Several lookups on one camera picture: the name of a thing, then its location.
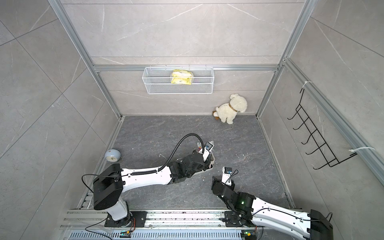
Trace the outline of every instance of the black cable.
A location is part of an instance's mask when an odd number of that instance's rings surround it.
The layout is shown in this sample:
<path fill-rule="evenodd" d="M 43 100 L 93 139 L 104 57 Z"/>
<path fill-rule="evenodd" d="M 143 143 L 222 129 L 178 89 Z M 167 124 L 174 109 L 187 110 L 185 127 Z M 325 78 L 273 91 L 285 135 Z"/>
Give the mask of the black cable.
<path fill-rule="evenodd" d="M 256 240 L 260 240 L 261 238 L 262 238 L 262 236 L 263 236 L 263 233 L 264 233 L 264 227 L 262 226 L 262 228 L 263 228 L 263 230 L 262 230 L 262 234 L 260 235 L 260 238 L 258 239 L 258 238 L 256 238 Z"/>
<path fill-rule="evenodd" d="M 197 135 L 196 133 L 188 133 L 187 135 L 185 135 L 182 139 L 180 139 L 180 141 L 177 143 L 175 149 L 173 149 L 171 155 L 169 156 L 169 158 L 167 159 L 167 161 L 163 164 L 163 166 L 161 166 L 160 168 L 158 168 L 158 170 L 151 170 L 151 171 L 145 171 L 145 172 L 133 172 L 131 173 L 131 175 L 144 175 L 144 174 L 151 174 L 151 173 L 155 173 L 155 172 L 160 172 L 161 170 L 163 170 L 167 164 L 169 163 L 170 159 L 173 157 L 173 155 L 175 154 L 177 148 L 180 146 L 180 144 L 187 138 L 187 137 L 190 137 L 190 136 L 195 136 L 199 139 L 200 143 L 201 143 L 201 147 L 202 147 L 202 154 L 204 154 L 204 150 L 205 150 L 205 146 L 204 146 L 204 142 L 203 140 L 200 138 L 199 135 Z"/>
<path fill-rule="evenodd" d="M 90 230 L 87 229 L 87 228 L 89 228 L 89 227 L 93 227 L 93 226 L 95 226 L 95 225 L 98 225 L 98 224 L 104 222 L 105 220 L 107 220 L 107 218 L 108 218 L 108 217 L 106 217 L 106 218 L 105 218 L 103 221 L 101 221 L 101 222 L 98 222 L 98 223 L 95 223 L 95 224 L 93 224 L 93 225 L 91 225 L 91 226 L 86 227 L 84 230 L 86 230 L 86 231 L 88 231 L 88 232 L 91 232 L 91 233 L 99 234 L 99 235 L 101 235 L 101 236 L 104 236 L 104 237 L 109 238 L 110 240 L 113 240 L 112 238 L 110 238 L 109 236 L 107 236 L 107 235 L 105 235 L 105 234 L 103 234 L 103 233 L 93 232 L 93 231 L 90 231 Z"/>
<path fill-rule="evenodd" d="M 298 216 L 295 216 L 295 215 L 292 215 L 292 214 L 289 214 L 289 213 L 286 213 L 286 212 L 283 212 L 283 211 L 280 211 L 280 210 L 277 210 L 277 209 L 271 209 L 271 208 L 262 208 L 262 209 L 259 209 L 257 212 L 255 212 L 254 214 L 252 214 L 252 216 L 254 216 L 255 214 L 257 214 L 258 212 L 260 212 L 261 210 L 264 210 L 264 209 L 268 209 L 268 210 L 274 210 L 274 211 L 282 212 L 282 213 L 284 213 L 284 214 L 287 214 L 287 215 L 289 215 L 289 216 L 293 216 L 294 218 L 300 219 L 300 220 L 302 220 L 302 221 L 311 221 L 311 222 L 321 221 L 321 219 L 319 219 L 319 220 L 302 219 L 302 218 L 299 218 Z M 333 213 L 332 213 L 332 212 L 328 213 L 328 215 L 325 217 L 325 219 L 327 219 L 327 217 L 328 217 L 330 214 L 333 214 Z"/>
<path fill-rule="evenodd" d="M 329 218 L 328 222 L 331 221 L 333 213 L 330 212 L 329 214 L 331 214 L 331 217 Z"/>
<path fill-rule="evenodd" d="M 231 179 L 231 177 L 233 177 L 234 175 L 238 174 L 239 173 L 239 170 L 234 170 L 233 173 L 231 175 L 229 175 L 229 178 L 225 181 L 224 185 Z"/>
<path fill-rule="evenodd" d="M 84 174 L 83 176 L 81 176 L 81 181 L 84 183 L 84 185 L 93 193 L 92 189 L 90 189 L 90 187 L 88 187 L 88 185 L 84 182 L 84 179 L 83 177 L 84 176 L 98 176 L 98 177 L 111 177 L 111 178 L 115 178 L 115 177 L 120 177 L 120 176 L 103 176 L 103 175 L 98 175 L 98 174 Z"/>

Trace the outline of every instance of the gray tile wall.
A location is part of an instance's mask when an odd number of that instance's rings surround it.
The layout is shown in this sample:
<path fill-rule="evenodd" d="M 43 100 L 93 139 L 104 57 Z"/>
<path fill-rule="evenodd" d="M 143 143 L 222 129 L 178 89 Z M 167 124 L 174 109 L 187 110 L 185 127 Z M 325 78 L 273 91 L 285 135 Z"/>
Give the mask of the gray tile wall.
<path fill-rule="evenodd" d="M 384 157 L 384 1 L 321 0 L 292 60 Z"/>
<path fill-rule="evenodd" d="M 324 215 L 333 212 L 335 240 L 382 239 L 384 187 L 362 159 L 354 156 L 334 167 L 314 170 L 326 163 L 324 157 L 319 151 L 305 154 L 315 150 L 316 144 L 313 139 L 302 144 L 308 139 L 309 131 L 304 126 L 293 130 L 302 123 L 297 115 L 292 120 L 287 119 L 295 114 L 301 87 L 285 70 L 262 115 L 267 141 L 273 148 L 296 207 L 306 211 L 319 210 Z M 336 157 L 340 160 L 349 157 L 350 145 L 306 93 L 301 104 Z M 308 127 L 314 130 L 311 123 Z M 315 138 L 322 144 L 320 136 Z M 331 160 L 330 152 L 322 149 Z"/>
<path fill-rule="evenodd" d="M 260 56 L 282 54 L 303 7 L 302 2 L 269 2 L 104 1 L 64 7 L 92 57 L 124 57 L 145 64 L 161 57 L 162 64 L 179 64 L 184 57 L 189 63 L 199 57 L 238 63 L 242 56 L 260 63 L 265 60 Z"/>
<path fill-rule="evenodd" d="M 63 0 L 95 64 L 277 64 L 303 1 Z M 272 72 L 216 72 L 213 94 L 149 95 L 142 72 L 102 72 L 123 114 L 211 114 L 239 93 L 254 114 Z"/>
<path fill-rule="evenodd" d="M 142 72 L 101 72 L 123 114 L 212 114 L 229 102 L 232 93 L 248 101 L 245 114 L 254 114 L 263 98 L 272 71 L 216 71 L 212 94 L 147 94 Z"/>
<path fill-rule="evenodd" d="M 0 239 L 51 239 L 117 119 L 46 0 L 2 3 L 0 66 Z"/>

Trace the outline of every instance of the ventilated metal plate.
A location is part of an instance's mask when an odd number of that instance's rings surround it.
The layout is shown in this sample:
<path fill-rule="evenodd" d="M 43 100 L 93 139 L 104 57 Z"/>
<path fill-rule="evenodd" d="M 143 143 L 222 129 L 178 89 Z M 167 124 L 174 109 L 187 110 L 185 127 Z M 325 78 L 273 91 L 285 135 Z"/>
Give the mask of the ventilated metal plate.
<path fill-rule="evenodd" d="M 106 234 L 101 230 L 92 230 L 94 232 L 100 232 Z M 131 238 L 121 238 L 121 230 L 114 230 L 112 237 L 114 240 L 131 239 L 131 240 L 241 240 L 241 230 L 135 230 Z M 90 233 L 85 230 L 72 230 L 68 240 L 102 240 L 108 239 L 107 237 L 99 234 Z"/>

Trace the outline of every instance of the linear rail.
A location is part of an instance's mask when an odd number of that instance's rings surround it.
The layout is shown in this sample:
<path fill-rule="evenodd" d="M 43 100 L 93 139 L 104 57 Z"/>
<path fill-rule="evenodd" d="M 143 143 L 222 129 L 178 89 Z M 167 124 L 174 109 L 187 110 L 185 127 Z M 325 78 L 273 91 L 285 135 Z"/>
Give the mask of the linear rail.
<path fill-rule="evenodd" d="M 213 67 L 215 71 L 277 71 L 274 64 L 181 64 L 181 65 L 94 65 L 93 69 L 101 71 L 144 71 L 147 67 Z"/>

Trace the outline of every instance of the clock face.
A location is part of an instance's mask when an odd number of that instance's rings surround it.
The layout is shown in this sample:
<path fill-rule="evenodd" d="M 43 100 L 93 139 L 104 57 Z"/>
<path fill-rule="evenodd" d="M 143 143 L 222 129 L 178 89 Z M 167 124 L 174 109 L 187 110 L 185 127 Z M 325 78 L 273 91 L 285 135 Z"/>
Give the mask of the clock face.
<path fill-rule="evenodd" d="M 107 156 L 106 160 L 110 161 L 110 162 L 117 162 L 118 161 L 118 159 L 116 157 L 114 157 L 114 156 Z"/>

